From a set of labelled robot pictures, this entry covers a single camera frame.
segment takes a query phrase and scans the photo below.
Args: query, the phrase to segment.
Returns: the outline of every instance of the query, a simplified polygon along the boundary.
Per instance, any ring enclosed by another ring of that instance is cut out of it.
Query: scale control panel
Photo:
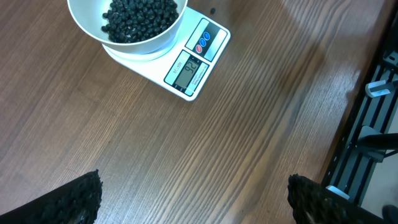
[[[164,82],[187,96],[192,96],[209,68],[227,32],[220,26],[202,18],[185,44]]]

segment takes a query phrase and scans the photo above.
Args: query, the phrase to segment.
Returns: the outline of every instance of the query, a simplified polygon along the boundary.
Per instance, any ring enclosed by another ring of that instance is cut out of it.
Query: kitchen scale
[[[176,36],[155,52],[137,55],[103,47],[115,61],[192,101],[230,38],[231,33],[223,26],[187,7]]]

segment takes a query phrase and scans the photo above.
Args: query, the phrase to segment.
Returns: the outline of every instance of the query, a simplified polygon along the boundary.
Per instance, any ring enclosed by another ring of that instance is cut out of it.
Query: pile of black beans
[[[178,18],[173,0],[113,0],[101,30],[115,43],[136,43],[167,30]]]

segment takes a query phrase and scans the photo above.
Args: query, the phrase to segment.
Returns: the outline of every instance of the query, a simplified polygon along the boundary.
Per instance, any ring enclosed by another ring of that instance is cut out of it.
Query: button
[[[199,43],[202,47],[206,46],[206,41],[203,38],[199,40]]]
[[[203,37],[205,38],[205,40],[210,40],[210,34],[207,32],[203,33]]]
[[[197,52],[200,54],[202,51],[201,45],[197,45],[197,47],[195,47],[195,49],[197,50]]]

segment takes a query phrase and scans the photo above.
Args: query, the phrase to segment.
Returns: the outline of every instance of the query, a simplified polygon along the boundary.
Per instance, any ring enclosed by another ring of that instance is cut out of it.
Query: bowl rim
[[[157,39],[157,38],[159,38],[159,37],[165,35],[165,34],[166,34],[171,28],[173,28],[173,26],[175,26],[176,23],[182,18],[183,13],[185,12],[185,9],[187,8],[187,4],[188,4],[188,0],[184,0],[184,1],[185,1],[184,7],[182,8],[182,11],[181,11],[180,15],[178,16],[178,18],[174,21],[174,23],[173,23],[167,30],[163,31],[161,34],[159,34],[159,35],[157,35],[157,36],[155,36],[155,37],[153,37],[153,38],[151,38],[151,39],[144,40],[144,41],[140,41],[140,42],[136,42],[136,43],[124,44],[124,43],[115,43],[115,42],[112,42],[112,41],[110,41],[110,40],[103,40],[103,39],[100,39],[100,38],[96,37],[95,35],[91,34],[90,32],[88,32],[86,29],[84,29],[83,26],[81,26],[80,23],[77,21],[75,15],[73,14],[73,12],[72,12],[72,10],[71,10],[71,8],[70,8],[70,0],[67,0],[67,1],[68,1],[69,12],[70,12],[70,14],[72,15],[73,20],[77,23],[77,25],[78,25],[86,34],[88,34],[90,37],[92,37],[92,38],[94,38],[94,39],[96,39],[96,40],[98,40],[98,41],[100,41],[100,42],[102,42],[102,43],[111,44],[111,45],[117,45],[117,46],[134,46],[134,45],[144,44],[144,43],[150,42],[150,41],[152,41],[152,40],[154,40],[154,39]]]

